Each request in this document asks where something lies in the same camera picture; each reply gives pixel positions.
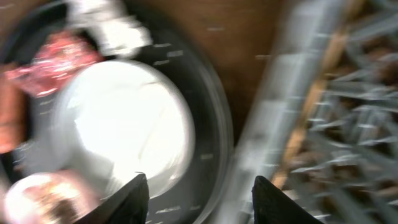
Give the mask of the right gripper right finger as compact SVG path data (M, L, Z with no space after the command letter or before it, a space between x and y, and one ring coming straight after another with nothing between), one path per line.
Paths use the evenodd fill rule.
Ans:
M323 224L260 175L254 181L252 202L254 224Z

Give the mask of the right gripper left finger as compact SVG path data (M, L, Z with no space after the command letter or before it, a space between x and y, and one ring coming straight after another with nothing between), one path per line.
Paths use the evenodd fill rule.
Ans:
M149 204L146 175L139 173L75 224L145 224Z

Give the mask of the grey plastic dishwasher rack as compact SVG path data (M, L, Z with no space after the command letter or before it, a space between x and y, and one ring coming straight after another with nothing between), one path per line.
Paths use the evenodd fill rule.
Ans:
M397 2L290 1L212 223L260 175L322 223L397 222Z

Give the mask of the round black serving tray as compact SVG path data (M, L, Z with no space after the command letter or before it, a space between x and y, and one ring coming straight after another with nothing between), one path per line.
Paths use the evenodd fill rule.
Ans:
M162 12L143 1L125 0L128 13L149 28L154 45L137 59L153 65L182 92L195 125L196 143L188 171L166 193L149 201L148 223L205 223L217 206L233 153L233 126L220 79L207 59ZM62 1L29 1L27 11L5 10L1 23L1 62L29 63L47 36L66 23Z

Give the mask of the white bowl with leftovers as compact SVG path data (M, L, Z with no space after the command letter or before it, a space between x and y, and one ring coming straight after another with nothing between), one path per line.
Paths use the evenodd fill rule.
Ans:
M29 175L11 186L3 200L6 223L71 224L92 212L99 199L70 170Z

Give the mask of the grey round plate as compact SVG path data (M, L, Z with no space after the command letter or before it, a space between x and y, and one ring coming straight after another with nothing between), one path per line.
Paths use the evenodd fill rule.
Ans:
M27 173L71 169L108 197L138 173L150 197L187 171L195 146L190 109L163 73L137 61L109 60L80 71L36 101Z

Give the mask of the orange carrot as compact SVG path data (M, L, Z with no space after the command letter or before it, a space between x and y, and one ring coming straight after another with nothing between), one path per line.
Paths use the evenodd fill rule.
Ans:
M13 63L1 65L1 154L14 150L26 135L25 94L5 75L15 68Z

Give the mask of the red snack wrapper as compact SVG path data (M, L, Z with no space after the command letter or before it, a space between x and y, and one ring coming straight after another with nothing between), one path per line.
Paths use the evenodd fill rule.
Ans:
M102 61L84 39L68 31L49 35L28 65L5 72L8 80L33 97L44 97L63 88L80 70Z

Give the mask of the crumpled white napkin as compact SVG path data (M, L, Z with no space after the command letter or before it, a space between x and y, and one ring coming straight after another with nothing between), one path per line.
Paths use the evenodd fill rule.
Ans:
M104 56L135 57L152 44L150 31L117 0L66 0L68 25L86 30Z

